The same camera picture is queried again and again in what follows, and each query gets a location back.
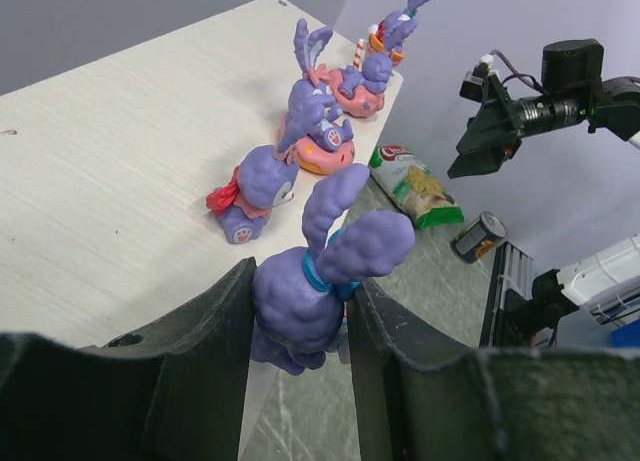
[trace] gray wall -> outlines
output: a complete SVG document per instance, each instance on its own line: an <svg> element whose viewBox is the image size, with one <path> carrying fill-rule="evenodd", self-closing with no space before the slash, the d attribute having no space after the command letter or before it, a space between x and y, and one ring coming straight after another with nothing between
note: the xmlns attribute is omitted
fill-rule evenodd
<svg viewBox="0 0 640 461"><path fill-rule="evenodd" d="M0 0L0 94L249 1ZM346 0L290 1L333 26Z"/></svg>
<svg viewBox="0 0 640 461"><path fill-rule="evenodd" d="M348 0L336 29L352 40L364 37L369 24L405 2ZM433 0L418 21L383 141L420 155L469 218L497 214L512 242L542 267L577 261L640 230L640 151L607 131L588 135L583 125L528 138L497 174L454 181L445 174L478 109L458 92L480 56L501 49L539 77L545 44L595 37L605 47L605 77L639 76L637 0ZM510 86L514 97L534 94L518 82Z"/></svg>

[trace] toy figurine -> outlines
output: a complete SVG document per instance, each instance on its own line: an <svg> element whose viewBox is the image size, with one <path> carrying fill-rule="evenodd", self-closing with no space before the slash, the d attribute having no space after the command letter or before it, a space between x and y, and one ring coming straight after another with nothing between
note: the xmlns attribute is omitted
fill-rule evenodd
<svg viewBox="0 0 640 461"><path fill-rule="evenodd" d="M303 136L296 145L303 169L318 174L332 172L353 162L353 129L349 120L342 126L336 123L343 114L329 87L329 70L316 66L320 53L333 36L331 28L323 27L309 34L307 22L300 19L293 38L294 53L302 70L302 79L296 81L289 95L289 112L281 122L281 129L309 103L321 103L325 117Z"/></svg>
<svg viewBox="0 0 640 461"><path fill-rule="evenodd" d="M329 71L329 85L347 114L368 118L384 108L384 92L393 66L386 54L373 53L362 63L362 71L354 64Z"/></svg>
<svg viewBox="0 0 640 461"><path fill-rule="evenodd" d="M207 196L206 205L231 244L257 239L272 208L293 199L300 165L295 143L324 118L324 106L306 105L289 122L276 146L258 146L233 170L231 181Z"/></svg>
<svg viewBox="0 0 640 461"><path fill-rule="evenodd" d="M418 8L431 0L408 0L404 11L394 11L380 24L369 28L369 53L384 53L391 57L393 66L404 59L403 43L418 27Z"/></svg>
<svg viewBox="0 0 640 461"><path fill-rule="evenodd" d="M319 181L302 215L308 247L271 256L256 270L254 361L292 375L320 368L325 351L344 346L345 302L353 290L369 277L391 273L413 248L411 222L392 211L365 213L327 243L334 221L353 205L368 177L366 166L352 164Z"/></svg>

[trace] candy cane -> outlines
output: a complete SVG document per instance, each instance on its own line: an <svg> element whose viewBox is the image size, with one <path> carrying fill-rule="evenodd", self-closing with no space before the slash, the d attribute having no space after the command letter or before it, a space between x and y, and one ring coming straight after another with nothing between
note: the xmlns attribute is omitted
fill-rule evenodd
<svg viewBox="0 0 640 461"><path fill-rule="evenodd" d="M364 39L359 39L358 44L356 44L356 53L353 56L353 65L360 69L360 64L362 63L362 54L364 53Z"/></svg>

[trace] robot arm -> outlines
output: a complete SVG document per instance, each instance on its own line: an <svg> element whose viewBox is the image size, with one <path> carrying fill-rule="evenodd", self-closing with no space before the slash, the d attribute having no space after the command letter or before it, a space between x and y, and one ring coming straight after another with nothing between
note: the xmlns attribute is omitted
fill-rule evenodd
<svg viewBox="0 0 640 461"><path fill-rule="evenodd" d="M499 51L513 74L500 81L483 57L465 78L460 96L480 102L457 145L459 156L450 178L490 174L515 156L522 139L556 129L589 123L589 132L607 128L640 149L639 78L602 81L604 48L595 39L560 41L544 48L542 77L517 72ZM517 78L540 95L513 100L505 83Z"/></svg>
<svg viewBox="0 0 640 461"><path fill-rule="evenodd" d="M556 329L578 309L607 324L640 306L640 235L533 281L531 299L506 291L504 316L509 345L526 345L539 331Z"/></svg>

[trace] red bow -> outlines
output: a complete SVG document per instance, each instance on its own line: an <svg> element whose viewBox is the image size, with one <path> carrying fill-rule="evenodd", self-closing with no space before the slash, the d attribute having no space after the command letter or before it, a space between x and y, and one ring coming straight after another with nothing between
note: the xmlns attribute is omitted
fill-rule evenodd
<svg viewBox="0 0 640 461"><path fill-rule="evenodd" d="M224 188L216 189L213 193L207 196L207 208L213 211L216 216L221 216L224 212L233 204L233 202L240 194L240 187L238 186L238 168L233 170L231 175L231 181Z"/></svg>
<svg viewBox="0 0 640 461"><path fill-rule="evenodd" d="M309 68L309 70L307 71L307 75L309 76L309 79L314 86L320 84L320 81L324 81L325 83L331 81L331 77L329 76L329 68L327 68L326 64L321 64L317 68Z"/></svg>

